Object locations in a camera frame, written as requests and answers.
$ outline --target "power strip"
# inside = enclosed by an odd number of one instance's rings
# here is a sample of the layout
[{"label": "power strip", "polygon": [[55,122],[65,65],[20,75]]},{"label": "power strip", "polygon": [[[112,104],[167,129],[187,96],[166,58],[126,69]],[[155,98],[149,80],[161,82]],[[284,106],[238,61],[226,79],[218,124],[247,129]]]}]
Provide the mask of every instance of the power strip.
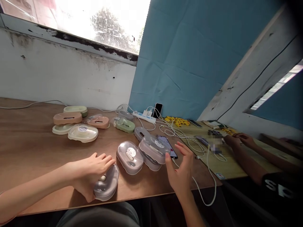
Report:
[{"label": "power strip", "polygon": [[142,113],[138,112],[138,111],[134,111],[133,112],[133,116],[137,117],[137,118],[141,118],[143,120],[146,120],[152,124],[155,124],[156,123],[156,118],[154,117],[149,117],[149,116],[143,116]]}]

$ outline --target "person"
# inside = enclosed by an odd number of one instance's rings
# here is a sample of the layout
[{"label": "person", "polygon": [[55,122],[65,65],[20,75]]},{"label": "person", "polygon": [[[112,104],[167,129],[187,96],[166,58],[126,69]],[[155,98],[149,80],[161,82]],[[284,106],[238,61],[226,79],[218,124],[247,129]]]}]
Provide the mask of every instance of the person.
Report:
[{"label": "person", "polygon": [[[296,203],[300,197],[299,189],[302,187],[297,179],[301,173],[301,168],[259,147],[247,134],[227,135],[224,140],[232,148],[236,161],[258,186],[255,187],[249,181],[241,181],[236,183],[237,187],[283,222],[289,222],[291,219],[289,217],[296,216],[295,207],[297,207]],[[248,155],[240,142],[284,172],[267,172]]]},{"label": "person", "polygon": [[[168,180],[180,201],[188,227],[205,226],[190,190],[192,179],[193,153],[184,144],[178,142],[175,147],[184,155],[179,169],[166,153],[165,162]],[[115,163],[109,155],[90,157],[69,162],[54,171],[27,183],[16,186],[0,194],[0,226],[10,222],[20,212],[38,202],[48,194],[63,187],[73,186],[87,202],[95,199],[94,184]],[[87,208],[68,210],[57,227],[77,226],[130,226],[138,227],[139,218],[135,209],[126,202],[105,204]]]}]

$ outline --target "table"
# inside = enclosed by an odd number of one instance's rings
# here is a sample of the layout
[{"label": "table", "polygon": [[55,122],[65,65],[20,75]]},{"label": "table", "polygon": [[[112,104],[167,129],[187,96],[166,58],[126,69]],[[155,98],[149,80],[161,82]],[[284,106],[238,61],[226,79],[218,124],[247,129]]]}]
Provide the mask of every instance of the table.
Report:
[{"label": "table", "polygon": [[280,140],[276,137],[263,133],[261,133],[261,141],[274,148],[277,148],[280,151],[283,151],[291,156],[294,156],[295,158],[303,160],[303,150],[299,149],[298,147],[286,141]]},{"label": "table", "polygon": [[[191,124],[190,126],[185,126],[182,125],[180,129],[181,131],[183,131],[187,136],[202,136],[204,138],[207,137],[208,135],[208,130],[213,130],[212,128],[210,128],[209,126],[205,125],[202,122],[197,122],[198,124],[202,125],[202,128],[198,128],[196,126],[194,126],[193,124]],[[220,133],[222,133],[223,135],[226,135],[226,133],[222,130],[217,130]],[[186,139],[182,139],[182,141],[188,145]],[[257,139],[254,139],[255,143],[264,148],[265,150],[269,151],[272,154],[277,155],[280,158],[283,158],[295,165],[300,166],[301,165],[301,161],[291,155],[288,155],[276,148],[273,148]],[[195,148],[196,150],[200,150],[199,145],[197,145],[194,142],[190,142],[190,145]],[[206,164],[206,154],[207,154],[207,148],[204,146],[206,152],[205,155],[200,158],[202,160],[202,162],[204,162]],[[208,157],[208,163],[209,163],[209,167],[212,170],[212,172],[214,173],[221,173],[225,179],[233,179],[233,178],[240,178],[240,177],[246,177],[247,174],[243,171],[243,169],[241,168],[241,166],[237,163],[237,161],[235,160],[234,156],[233,156],[233,152],[232,149],[226,145],[223,144],[221,146],[221,150],[222,150],[222,154],[224,155],[224,157],[227,159],[227,162],[222,162],[219,161],[214,154],[210,153],[209,157]],[[257,162],[259,163],[266,171],[268,171],[269,173],[274,173],[274,172],[280,172],[281,170],[272,165],[271,163],[269,163],[265,158],[263,158],[262,156],[260,156],[259,154],[257,154],[256,152],[254,152],[252,149],[246,147],[245,145],[242,144],[242,148],[244,148],[247,153]],[[201,156],[202,154],[194,151],[192,149],[192,151],[198,155]]]},{"label": "table", "polygon": [[[2,107],[22,107],[30,103],[32,102],[0,98],[0,106]],[[125,133],[112,125],[108,129],[99,129],[98,138],[90,143],[69,140],[67,135],[53,134],[52,118],[55,114],[62,113],[63,108],[63,105],[40,103],[25,109],[0,109],[0,191],[37,178],[67,162],[89,157],[94,152],[97,152],[98,155],[106,153],[115,159],[117,148],[124,141],[129,140],[136,145],[139,144],[134,134]],[[88,110],[88,116],[96,113],[101,113],[101,111]],[[102,114],[109,119],[116,116],[115,112]],[[153,128],[152,124],[144,120],[142,122],[146,128]],[[134,123],[137,127],[141,127],[138,119],[135,119]],[[158,124],[156,129],[151,131],[151,134],[164,135],[158,129]],[[175,137],[169,137],[168,140],[172,145],[180,141]],[[178,150],[176,153],[179,157],[176,163],[180,165],[182,154]],[[117,191],[110,200],[106,202],[94,200],[88,204],[85,198],[70,186],[46,196],[20,215],[173,193],[165,165],[159,171],[153,172],[144,164],[138,174],[131,176],[126,173],[118,160],[116,163],[120,170],[120,176]],[[199,188],[214,186],[207,167],[200,160],[194,160],[193,171]],[[222,185],[218,179],[216,180],[218,186]],[[193,180],[191,189],[197,189]]]}]

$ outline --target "window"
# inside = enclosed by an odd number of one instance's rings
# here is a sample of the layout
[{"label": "window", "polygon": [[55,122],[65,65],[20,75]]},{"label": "window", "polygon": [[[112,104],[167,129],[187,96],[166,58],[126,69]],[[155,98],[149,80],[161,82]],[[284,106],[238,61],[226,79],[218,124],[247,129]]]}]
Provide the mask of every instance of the window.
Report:
[{"label": "window", "polygon": [[268,92],[265,93],[250,109],[258,109],[267,99],[269,99],[275,92],[277,92],[284,84],[293,78],[298,72],[303,69],[303,60],[295,65],[279,82],[277,82]]},{"label": "window", "polygon": [[139,54],[150,0],[0,0],[3,12]]}]

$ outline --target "blue wall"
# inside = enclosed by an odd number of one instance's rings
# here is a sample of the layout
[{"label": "blue wall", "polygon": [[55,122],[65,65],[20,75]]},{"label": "blue wall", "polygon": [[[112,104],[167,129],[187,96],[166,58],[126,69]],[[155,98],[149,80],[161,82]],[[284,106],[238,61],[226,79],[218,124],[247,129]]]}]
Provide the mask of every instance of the blue wall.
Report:
[{"label": "blue wall", "polygon": [[302,85],[303,71],[284,84],[253,115],[303,130]]},{"label": "blue wall", "polygon": [[197,119],[281,5],[151,0],[129,105]]}]

